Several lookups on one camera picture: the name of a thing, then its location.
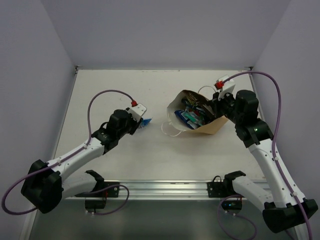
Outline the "blue snack packet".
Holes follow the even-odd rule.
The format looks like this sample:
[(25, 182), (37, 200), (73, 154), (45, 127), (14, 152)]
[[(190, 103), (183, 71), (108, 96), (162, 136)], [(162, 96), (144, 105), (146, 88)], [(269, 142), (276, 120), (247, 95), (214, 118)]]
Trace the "blue snack packet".
[(147, 127), (151, 121), (152, 121), (152, 118), (143, 118), (141, 123), (138, 126), (138, 129), (143, 129)]

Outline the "brown paper bag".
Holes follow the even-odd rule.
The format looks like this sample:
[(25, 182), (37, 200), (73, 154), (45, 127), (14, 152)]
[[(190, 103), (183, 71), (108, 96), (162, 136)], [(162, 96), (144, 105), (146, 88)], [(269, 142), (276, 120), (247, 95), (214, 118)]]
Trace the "brown paper bag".
[[(188, 102), (182, 91), (177, 94), (175, 99), (166, 108), (167, 121), (161, 125), (162, 133), (170, 137), (176, 137), (181, 133), (214, 135), (226, 124), (228, 121), (226, 117), (215, 117), (214, 119), (209, 119), (201, 108), (194, 107)], [(197, 115), (203, 122), (203, 126), (197, 129), (192, 129), (190, 125), (185, 124), (175, 116), (176, 110), (183, 110)]]

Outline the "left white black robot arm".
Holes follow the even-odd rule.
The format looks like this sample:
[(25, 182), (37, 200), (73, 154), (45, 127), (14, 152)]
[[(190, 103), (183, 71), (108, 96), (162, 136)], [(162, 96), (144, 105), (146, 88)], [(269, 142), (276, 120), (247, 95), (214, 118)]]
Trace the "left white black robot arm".
[(99, 174), (87, 170), (80, 177), (73, 177), (73, 173), (115, 148), (123, 136), (133, 135), (146, 111), (141, 104), (117, 109), (107, 122), (90, 134), (87, 142), (53, 160), (35, 161), (29, 169), (29, 177), (24, 180), (21, 194), (43, 214), (52, 211), (61, 200), (78, 194), (101, 195), (104, 179)]

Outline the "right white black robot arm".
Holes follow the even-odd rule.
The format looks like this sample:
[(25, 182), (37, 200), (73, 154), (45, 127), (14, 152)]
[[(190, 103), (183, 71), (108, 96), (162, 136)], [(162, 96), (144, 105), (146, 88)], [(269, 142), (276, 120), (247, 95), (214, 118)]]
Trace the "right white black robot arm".
[(287, 170), (268, 124), (258, 117), (259, 101), (250, 90), (236, 95), (216, 92), (209, 101), (216, 117), (226, 117), (235, 124), (235, 132), (261, 168), (270, 191), (251, 181), (242, 171), (224, 176), (222, 182), (208, 186), (221, 196), (241, 195), (262, 213), (273, 233), (280, 233), (304, 224), (317, 210), (314, 199), (307, 199)]

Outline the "black snack bag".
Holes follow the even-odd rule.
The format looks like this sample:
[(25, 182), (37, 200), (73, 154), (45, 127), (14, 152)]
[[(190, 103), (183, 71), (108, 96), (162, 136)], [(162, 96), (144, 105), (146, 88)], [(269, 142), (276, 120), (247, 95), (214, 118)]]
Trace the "black snack bag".
[(209, 100), (203, 95), (192, 90), (183, 90), (182, 93), (193, 107), (201, 108), (209, 119), (213, 120), (216, 117), (209, 105)]

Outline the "teal snack packet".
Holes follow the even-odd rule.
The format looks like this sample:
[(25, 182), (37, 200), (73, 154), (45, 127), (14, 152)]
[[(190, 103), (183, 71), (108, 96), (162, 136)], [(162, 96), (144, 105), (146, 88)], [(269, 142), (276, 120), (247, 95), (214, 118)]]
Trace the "teal snack packet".
[(197, 129), (199, 127), (203, 126), (202, 120), (197, 116), (194, 115), (193, 113), (191, 114), (190, 112), (184, 112), (183, 117), (186, 120), (186, 123), (193, 129)]

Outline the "left black controller box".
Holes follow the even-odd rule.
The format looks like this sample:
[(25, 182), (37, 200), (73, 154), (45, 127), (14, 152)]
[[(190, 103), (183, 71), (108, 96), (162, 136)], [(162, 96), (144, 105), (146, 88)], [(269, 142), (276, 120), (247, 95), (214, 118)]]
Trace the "left black controller box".
[(103, 210), (106, 206), (107, 200), (102, 199), (89, 199), (85, 200), (84, 207), (88, 212), (96, 212), (97, 210)]

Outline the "black controller box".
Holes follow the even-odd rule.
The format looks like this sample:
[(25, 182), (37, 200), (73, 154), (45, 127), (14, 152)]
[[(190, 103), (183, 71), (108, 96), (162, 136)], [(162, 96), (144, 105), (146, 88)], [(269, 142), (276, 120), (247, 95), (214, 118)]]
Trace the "black controller box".
[(236, 199), (236, 200), (227, 199), (222, 202), (221, 207), (225, 211), (240, 211), (243, 207), (243, 204), (239, 199)]
[(96, 212), (97, 210), (103, 210), (106, 206), (107, 200), (102, 199), (89, 199), (85, 200), (84, 207), (88, 212)]

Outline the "right black controller box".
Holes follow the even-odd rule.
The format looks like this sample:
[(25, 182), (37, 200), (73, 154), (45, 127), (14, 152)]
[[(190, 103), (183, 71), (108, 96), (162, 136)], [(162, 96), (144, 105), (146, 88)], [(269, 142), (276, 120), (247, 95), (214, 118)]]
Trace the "right black controller box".
[(236, 199), (236, 200), (227, 199), (222, 202), (221, 207), (225, 211), (240, 211), (243, 207), (243, 204), (239, 199)]

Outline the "aluminium mounting rail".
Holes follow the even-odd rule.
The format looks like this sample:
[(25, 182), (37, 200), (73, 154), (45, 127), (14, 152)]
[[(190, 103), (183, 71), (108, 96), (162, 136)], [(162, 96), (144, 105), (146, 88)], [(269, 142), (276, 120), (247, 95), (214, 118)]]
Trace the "aluminium mounting rail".
[[(132, 180), (104, 182), (119, 182), (119, 199), (127, 196), (126, 188), (129, 189), (131, 200), (207, 200), (207, 180)], [(95, 180), (70, 180), (63, 184), (62, 199), (73, 198), (76, 195), (90, 192), (96, 185)]]

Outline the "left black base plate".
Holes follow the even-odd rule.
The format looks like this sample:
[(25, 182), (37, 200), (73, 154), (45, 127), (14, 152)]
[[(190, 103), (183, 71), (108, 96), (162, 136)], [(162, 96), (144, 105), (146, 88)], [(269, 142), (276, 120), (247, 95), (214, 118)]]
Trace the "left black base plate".
[(77, 194), (76, 197), (117, 198), (120, 191), (119, 184), (119, 182), (114, 181), (98, 182), (93, 190)]

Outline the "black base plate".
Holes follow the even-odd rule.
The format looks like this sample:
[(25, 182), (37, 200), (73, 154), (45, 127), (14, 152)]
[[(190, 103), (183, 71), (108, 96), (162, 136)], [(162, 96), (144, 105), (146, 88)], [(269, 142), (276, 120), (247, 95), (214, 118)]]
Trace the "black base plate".
[(222, 179), (221, 176), (216, 175), (212, 181), (206, 183), (208, 197), (225, 198), (236, 195), (232, 181), (233, 179), (230, 177)]
[(117, 198), (120, 191), (119, 184), (119, 182), (114, 181), (98, 182), (93, 190), (77, 194), (76, 197)]

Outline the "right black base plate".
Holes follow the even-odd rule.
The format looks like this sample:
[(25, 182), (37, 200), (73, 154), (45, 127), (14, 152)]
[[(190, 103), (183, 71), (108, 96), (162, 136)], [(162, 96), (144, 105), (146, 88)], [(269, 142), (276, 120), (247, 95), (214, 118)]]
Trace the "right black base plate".
[(222, 179), (221, 176), (216, 175), (212, 181), (206, 183), (208, 197), (225, 198), (236, 195), (232, 181), (233, 179), (230, 177)]

